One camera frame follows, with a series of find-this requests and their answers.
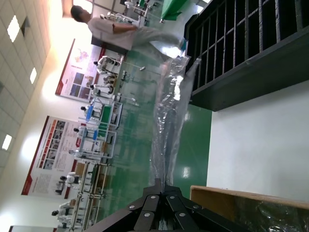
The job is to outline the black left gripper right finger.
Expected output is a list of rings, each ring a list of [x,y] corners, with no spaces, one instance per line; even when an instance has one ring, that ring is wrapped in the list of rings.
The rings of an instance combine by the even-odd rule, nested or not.
[[[246,232],[244,227],[189,200],[180,188],[164,185],[165,232]]]

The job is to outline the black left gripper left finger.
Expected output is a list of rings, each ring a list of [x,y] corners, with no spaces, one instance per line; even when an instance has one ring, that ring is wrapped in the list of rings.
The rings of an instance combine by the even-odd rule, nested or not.
[[[143,189],[142,197],[99,221],[87,232],[146,232],[154,227],[155,213],[161,195],[161,182]]]

